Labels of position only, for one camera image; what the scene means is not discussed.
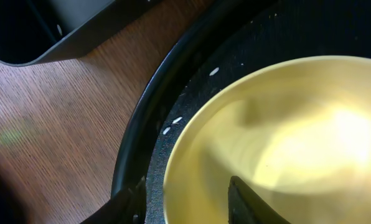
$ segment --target bowl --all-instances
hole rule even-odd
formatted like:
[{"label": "bowl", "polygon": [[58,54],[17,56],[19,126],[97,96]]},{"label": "bowl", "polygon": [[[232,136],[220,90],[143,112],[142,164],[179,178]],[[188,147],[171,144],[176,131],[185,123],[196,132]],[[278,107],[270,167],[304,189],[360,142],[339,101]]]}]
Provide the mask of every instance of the bowl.
[{"label": "bowl", "polygon": [[166,222],[228,223],[233,175],[291,223],[371,223],[371,59],[291,60],[214,96],[173,148]]}]

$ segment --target wood grain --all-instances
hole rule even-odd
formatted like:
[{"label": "wood grain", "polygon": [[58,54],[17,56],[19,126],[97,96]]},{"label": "wood grain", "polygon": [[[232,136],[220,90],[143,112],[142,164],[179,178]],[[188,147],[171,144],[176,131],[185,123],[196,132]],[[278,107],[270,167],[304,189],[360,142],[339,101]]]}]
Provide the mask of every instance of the wood grain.
[{"label": "wood grain", "polygon": [[0,171],[31,223],[77,224],[109,199],[138,98],[211,1],[165,0],[84,58],[0,64]]}]

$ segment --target black plastic box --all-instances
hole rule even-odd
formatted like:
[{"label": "black plastic box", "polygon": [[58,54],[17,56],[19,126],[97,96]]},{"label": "black plastic box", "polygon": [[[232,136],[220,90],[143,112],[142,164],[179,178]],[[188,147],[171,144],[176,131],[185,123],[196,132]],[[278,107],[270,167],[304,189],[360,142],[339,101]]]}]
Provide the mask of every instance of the black plastic box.
[{"label": "black plastic box", "polygon": [[86,55],[161,0],[0,0],[0,62]]}]

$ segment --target brown wooden surface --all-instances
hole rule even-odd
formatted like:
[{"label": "brown wooden surface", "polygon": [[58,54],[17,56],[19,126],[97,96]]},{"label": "brown wooden surface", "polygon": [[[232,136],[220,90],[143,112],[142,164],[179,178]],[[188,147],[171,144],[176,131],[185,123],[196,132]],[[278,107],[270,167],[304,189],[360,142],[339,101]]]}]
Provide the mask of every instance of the brown wooden surface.
[{"label": "brown wooden surface", "polygon": [[165,0],[81,59],[0,64],[0,171],[31,223],[77,224],[109,199],[138,98],[210,2]]}]

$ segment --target black tray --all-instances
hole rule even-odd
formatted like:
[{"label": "black tray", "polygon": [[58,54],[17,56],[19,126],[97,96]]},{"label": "black tray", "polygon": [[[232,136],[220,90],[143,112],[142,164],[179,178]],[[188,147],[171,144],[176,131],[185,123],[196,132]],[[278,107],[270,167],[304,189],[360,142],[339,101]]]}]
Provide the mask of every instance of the black tray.
[{"label": "black tray", "polygon": [[[216,1],[147,85],[123,136],[111,195],[146,176],[146,223],[165,223],[167,160],[199,108],[251,72],[317,55],[371,58],[371,1]],[[210,77],[217,67],[219,72]],[[182,120],[172,124],[178,117]],[[163,135],[167,127],[171,129]]]},{"label": "black tray", "polygon": [[0,0],[0,62],[86,55],[161,0]]}]

